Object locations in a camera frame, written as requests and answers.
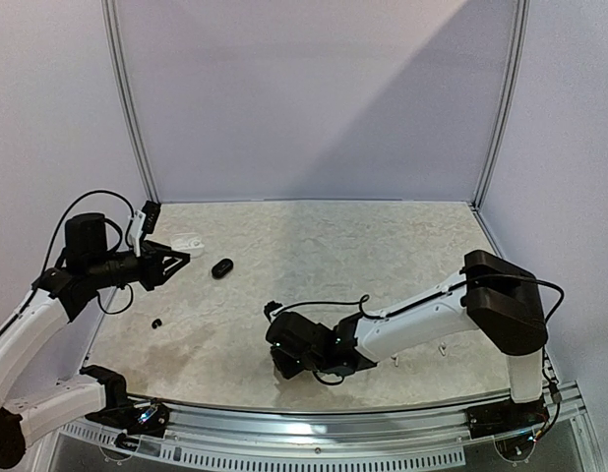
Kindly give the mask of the white oval charging case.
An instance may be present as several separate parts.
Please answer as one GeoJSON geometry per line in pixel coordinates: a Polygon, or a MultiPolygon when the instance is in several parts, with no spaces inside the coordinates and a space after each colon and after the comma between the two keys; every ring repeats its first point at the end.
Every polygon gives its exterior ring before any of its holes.
{"type": "Polygon", "coordinates": [[[197,233],[178,233],[170,237],[170,246],[174,251],[190,255],[192,259],[201,256],[205,250],[204,242],[197,233]]]}

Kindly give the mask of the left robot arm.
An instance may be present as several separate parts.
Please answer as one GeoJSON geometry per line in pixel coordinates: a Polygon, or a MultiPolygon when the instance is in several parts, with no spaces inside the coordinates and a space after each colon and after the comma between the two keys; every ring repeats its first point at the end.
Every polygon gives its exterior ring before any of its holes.
{"type": "Polygon", "coordinates": [[[23,303],[0,328],[0,468],[18,465],[32,444],[85,417],[119,430],[118,442],[132,436],[162,438],[170,410],[157,400],[139,406],[129,399],[125,378],[106,368],[86,366],[53,388],[28,397],[9,393],[38,351],[72,323],[106,288],[139,283],[152,291],[191,261],[188,253],[147,240],[156,218],[136,212],[130,224],[131,249],[107,244],[104,214],[88,212],[65,225],[65,247],[57,265],[44,270],[23,303]]]}

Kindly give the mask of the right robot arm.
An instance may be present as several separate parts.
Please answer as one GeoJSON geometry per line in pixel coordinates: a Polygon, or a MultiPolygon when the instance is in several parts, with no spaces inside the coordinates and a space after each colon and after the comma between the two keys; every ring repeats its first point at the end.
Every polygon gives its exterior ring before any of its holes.
{"type": "Polygon", "coordinates": [[[405,301],[366,312],[367,296],[358,311],[334,327],[314,323],[294,305],[270,301],[266,341],[274,366],[287,380],[304,371],[322,384],[330,376],[343,381],[373,369],[400,352],[448,335],[481,331],[506,357],[510,397],[487,407],[467,410],[473,438],[520,430],[521,442],[537,443],[554,420],[542,398],[547,323],[539,290],[558,285],[482,250],[464,257],[463,267],[446,280],[405,301]]]}

